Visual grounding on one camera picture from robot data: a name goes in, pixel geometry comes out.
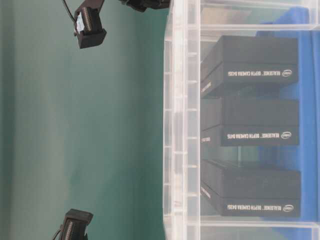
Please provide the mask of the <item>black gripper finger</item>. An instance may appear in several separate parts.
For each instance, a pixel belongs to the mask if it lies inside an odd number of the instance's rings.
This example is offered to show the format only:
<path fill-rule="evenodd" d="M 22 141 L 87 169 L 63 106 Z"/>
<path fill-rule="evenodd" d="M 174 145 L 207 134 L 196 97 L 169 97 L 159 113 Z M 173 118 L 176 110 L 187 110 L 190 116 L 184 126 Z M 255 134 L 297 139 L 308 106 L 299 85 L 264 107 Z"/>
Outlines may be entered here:
<path fill-rule="evenodd" d="M 94 215 L 91 212 L 71 208 L 64 216 L 52 240 L 87 240 L 88 226 Z"/>
<path fill-rule="evenodd" d="M 96 47 L 103 43 L 107 31 L 102 26 L 101 8 L 102 4 L 81 4 L 74 12 L 74 31 L 80 49 Z"/>

